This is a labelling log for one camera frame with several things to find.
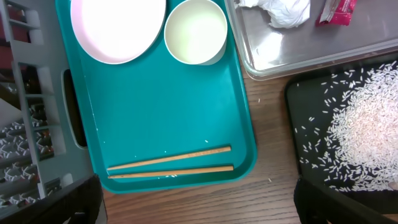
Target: white cup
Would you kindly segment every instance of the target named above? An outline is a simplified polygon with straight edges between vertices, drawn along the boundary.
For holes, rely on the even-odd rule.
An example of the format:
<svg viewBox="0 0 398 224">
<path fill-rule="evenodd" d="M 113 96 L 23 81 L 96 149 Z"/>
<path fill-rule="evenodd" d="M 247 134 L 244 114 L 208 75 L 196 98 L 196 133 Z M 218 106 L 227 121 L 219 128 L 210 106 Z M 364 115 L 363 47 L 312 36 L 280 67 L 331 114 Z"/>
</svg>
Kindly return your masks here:
<svg viewBox="0 0 398 224">
<path fill-rule="evenodd" d="M 167 50 L 179 62 L 212 65 L 225 52 L 228 25 L 210 0 L 186 0 L 169 15 L 164 29 Z"/>
</svg>

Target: crumpled tissue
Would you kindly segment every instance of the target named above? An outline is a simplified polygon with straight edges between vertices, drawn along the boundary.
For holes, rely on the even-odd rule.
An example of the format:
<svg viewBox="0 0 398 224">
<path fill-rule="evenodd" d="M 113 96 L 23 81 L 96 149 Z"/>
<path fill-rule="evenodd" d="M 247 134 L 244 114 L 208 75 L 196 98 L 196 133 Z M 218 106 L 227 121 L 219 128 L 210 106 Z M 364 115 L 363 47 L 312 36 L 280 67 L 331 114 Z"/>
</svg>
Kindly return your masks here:
<svg viewBox="0 0 398 224">
<path fill-rule="evenodd" d="M 275 28 L 297 27 L 310 17 L 310 0 L 240 0 L 238 6 L 267 10 Z"/>
</svg>

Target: wooden table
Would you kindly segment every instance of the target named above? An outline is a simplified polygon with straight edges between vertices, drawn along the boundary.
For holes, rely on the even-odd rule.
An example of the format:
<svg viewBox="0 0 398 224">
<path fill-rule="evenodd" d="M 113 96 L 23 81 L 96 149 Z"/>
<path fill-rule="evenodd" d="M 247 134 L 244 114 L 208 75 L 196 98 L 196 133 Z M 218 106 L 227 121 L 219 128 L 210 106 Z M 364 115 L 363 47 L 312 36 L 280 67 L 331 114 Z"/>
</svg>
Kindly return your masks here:
<svg viewBox="0 0 398 224">
<path fill-rule="evenodd" d="M 300 223 L 293 203 L 298 173 L 283 99 L 292 77 L 264 82 L 243 77 L 258 148 L 253 171 L 232 184 L 127 195 L 104 191 L 108 223 Z"/>
</svg>

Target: chopstick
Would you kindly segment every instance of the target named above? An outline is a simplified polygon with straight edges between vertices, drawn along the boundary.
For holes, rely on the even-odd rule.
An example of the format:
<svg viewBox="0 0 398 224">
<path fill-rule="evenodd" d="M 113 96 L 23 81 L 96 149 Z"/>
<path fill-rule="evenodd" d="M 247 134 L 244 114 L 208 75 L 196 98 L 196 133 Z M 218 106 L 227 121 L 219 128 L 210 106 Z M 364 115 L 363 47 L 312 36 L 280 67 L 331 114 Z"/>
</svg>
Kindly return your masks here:
<svg viewBox="0 0 398 224">
<path fill-rule="evenodd" d="M 206 156 L 206 155 L 217 154 L 217 153 L 221 153 L 221 152 L 229 152 L 230 150 L 231 150 L 231 147 L 226 146 L 226 147 L 221 147 L 221 148 L 217 148 L 217 149 L 209 149 L 209 150 L 204 150 L 204 151 L 199 151 L 199 152 L 191 152 L 191 153 L 182 154 L 182 155 L 178 155 L 178 156 L 170 156 L 170 157 L 165 157 L 165 158 L 160 158 L 160 159 L 151 159 L 148 161 L 133 162 L 133 163 L 126 164 L 126 165 L 109 167 L 109 168 L 107 168 L 107 170 L 118 170 L 118 169 L 130 168 L 130 167 L 138 167 L 138 166 L 144 166 L 144 165 L 149 165 L 149 164 L 156 164 L 156 163 L 160 163 L 160 162 L 175 161 L 175 160 L 179 160 L 179 159 L 187 159 L 187 158 L 193 158 L 193 157 L 198 157 L 198 156 Z"/>
<path fill-rule="evenodd" d="M 204 174 L 209 172 L 223 172 L 233 171 L 234 166 L 221 166 L 221 167 L 207 167 L 197 169 L 185 169 L 185 170 L 167 170 L 157 172 L 141 172 L 135 174 L 123 174 L 123 175 L 111 175 L 109 179 L 120 179 L 120 178 L 138 178 L 138 177 L 157 177 L 164 175 L 182 175 L 182 174 Z"/>
</svg>

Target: red packet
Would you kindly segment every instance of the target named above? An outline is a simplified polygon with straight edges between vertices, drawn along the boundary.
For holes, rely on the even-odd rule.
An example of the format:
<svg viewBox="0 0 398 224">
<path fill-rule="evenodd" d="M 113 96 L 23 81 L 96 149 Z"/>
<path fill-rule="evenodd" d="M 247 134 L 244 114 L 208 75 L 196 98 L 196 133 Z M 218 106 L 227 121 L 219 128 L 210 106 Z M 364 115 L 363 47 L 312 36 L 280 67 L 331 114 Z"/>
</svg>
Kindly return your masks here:
<svg viewBox="0 0 398 224">
<path fill-rule="evenodd" d="M 348 26 L 357 0 L 326 0 L 317 25 L 338 24 Z"/>
</svg>

